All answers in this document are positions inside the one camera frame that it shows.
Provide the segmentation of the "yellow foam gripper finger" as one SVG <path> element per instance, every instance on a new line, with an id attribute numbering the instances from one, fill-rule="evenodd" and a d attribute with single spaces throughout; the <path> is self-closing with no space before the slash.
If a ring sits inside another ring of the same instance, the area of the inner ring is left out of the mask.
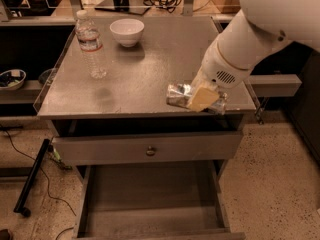
<path id="1" fill-rule="evenodd" d="M 217 85 L 213 83 L 207 75 L 203 72 L 202 68 L 199 68 L 196 76 L 194 77 L 191 87 L 196 90 L 200 87 L 207 88 L 209 90 L 216 90 Z"/>
<path id="2" fill-rule="evenodd" d="M 201 112 L 211 106 L 218 99 L 219 94 L 217 91 L 205 87 L 199 87 L 188 100 L 187 108 L 195 112 Z"/>

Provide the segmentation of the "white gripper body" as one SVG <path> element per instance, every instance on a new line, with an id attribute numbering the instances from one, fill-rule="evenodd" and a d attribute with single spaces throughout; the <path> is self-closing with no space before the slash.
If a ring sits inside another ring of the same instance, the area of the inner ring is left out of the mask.
<path id="1" fill-rule="evenodd" d="M 217 40 L 206 50 L 201 69 L 211 82 L 227 89 L 236 87 L 251 73 L 248 69 L 239 69 L 231 65 L 220 52 Z"/>

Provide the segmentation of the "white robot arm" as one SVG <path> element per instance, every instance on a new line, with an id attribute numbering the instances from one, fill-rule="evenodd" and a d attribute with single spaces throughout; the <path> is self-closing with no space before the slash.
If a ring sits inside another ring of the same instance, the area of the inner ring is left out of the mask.
<path id="1" fill-rule="evenodd" d="M 222 88 L 237 86 L 293 42 L 320 51 L 320 0 L 240 0 L 239 12 L 205 52 L 187 108 L 210 107 Z"/>

